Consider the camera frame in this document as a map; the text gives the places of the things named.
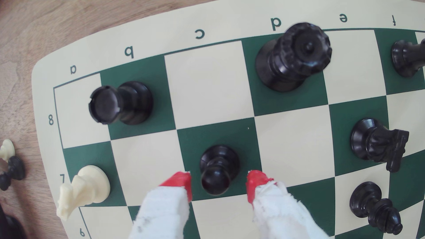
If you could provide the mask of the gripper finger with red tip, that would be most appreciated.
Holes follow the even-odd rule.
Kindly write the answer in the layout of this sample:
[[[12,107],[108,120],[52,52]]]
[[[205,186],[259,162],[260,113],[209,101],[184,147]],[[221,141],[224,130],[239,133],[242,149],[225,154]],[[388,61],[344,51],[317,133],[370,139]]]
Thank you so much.
[[[264,172],[247,173],[247,200],[262,239],[328,239],[309,210],[288,192],[283,182]]]
[[[191,174],[178,171],[146,194],[129,238],[183,239],[191,201]]]

